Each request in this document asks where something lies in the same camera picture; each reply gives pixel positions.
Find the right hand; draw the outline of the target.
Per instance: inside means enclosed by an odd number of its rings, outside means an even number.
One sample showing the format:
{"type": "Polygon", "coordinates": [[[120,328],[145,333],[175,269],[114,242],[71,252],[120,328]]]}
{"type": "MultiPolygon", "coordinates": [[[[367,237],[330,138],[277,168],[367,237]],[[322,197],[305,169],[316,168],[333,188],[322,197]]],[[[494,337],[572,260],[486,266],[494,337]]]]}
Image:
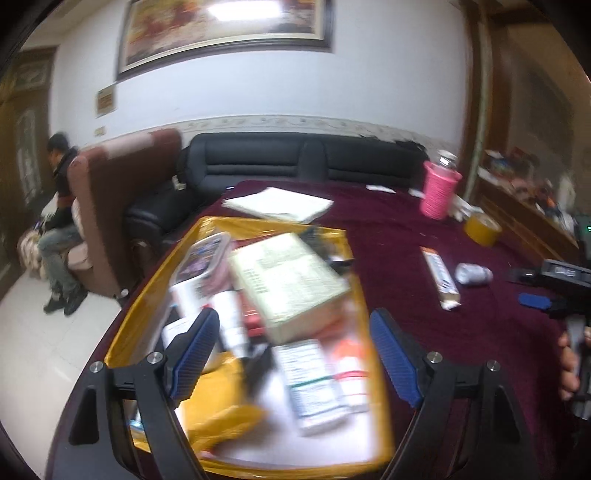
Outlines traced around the right hand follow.
{"type": "Polygon", "coordinates": [[[580,356],[572,350],[571,338],[567,331],[564,331],[559,337],[558,346],[560,348],[560,364],[562,368],[559,393],[563,401],[568,401],[580,388],[578,374],[580,356]]]}

